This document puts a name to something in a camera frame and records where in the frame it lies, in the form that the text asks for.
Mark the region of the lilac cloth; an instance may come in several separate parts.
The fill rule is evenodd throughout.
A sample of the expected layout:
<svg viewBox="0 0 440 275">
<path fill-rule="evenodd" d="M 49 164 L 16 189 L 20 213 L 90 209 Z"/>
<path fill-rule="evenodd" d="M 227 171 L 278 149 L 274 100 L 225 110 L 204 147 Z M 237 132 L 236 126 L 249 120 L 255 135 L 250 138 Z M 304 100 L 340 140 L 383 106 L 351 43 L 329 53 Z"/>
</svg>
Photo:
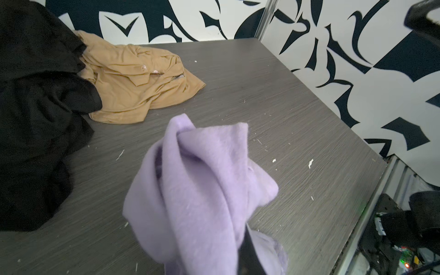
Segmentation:
<svg viewBox="0 0 440 275">
<path fill-rule="evenodd" d="M 181 114 L 147 151 L 123 215 L 165 274 L 237 275 L 246 224 L 277 194 L 277 183 L 248 157 L 247 124 L 197 128 Z M 267 275 L 286 274 L 283 247 L 253 231 Z"/>
</svg>

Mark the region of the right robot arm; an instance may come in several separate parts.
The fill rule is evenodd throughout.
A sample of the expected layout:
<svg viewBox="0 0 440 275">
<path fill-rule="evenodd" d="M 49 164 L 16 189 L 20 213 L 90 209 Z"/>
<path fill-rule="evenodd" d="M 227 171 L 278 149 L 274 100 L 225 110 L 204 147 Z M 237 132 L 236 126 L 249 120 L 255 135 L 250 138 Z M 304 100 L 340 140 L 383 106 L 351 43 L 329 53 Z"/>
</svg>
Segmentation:
<svg viewBox="0 0 440 275">
<path fill-rule="evenodd" d="M 440 47 L 440 25 L 427 18 L 429 12 L 440 8 L 440 0 L 426 0 L 412 5 L 404 18 L 404 26 Z"/>
</svg>

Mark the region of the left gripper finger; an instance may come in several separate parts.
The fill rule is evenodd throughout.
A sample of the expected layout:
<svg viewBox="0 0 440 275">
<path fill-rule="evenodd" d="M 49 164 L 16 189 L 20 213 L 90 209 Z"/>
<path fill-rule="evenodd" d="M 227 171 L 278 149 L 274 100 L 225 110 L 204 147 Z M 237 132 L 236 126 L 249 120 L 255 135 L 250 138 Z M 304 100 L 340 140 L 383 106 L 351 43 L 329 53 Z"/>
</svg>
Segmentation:
<svg viewBox="0 0 440 275">
<path fill-rule="evenodd" d="M 261 241 L 258 235 L 246 224 L 244 240 L 238 250 L 238 275 L 266 275 L 259 258 Z"/>
</svg>

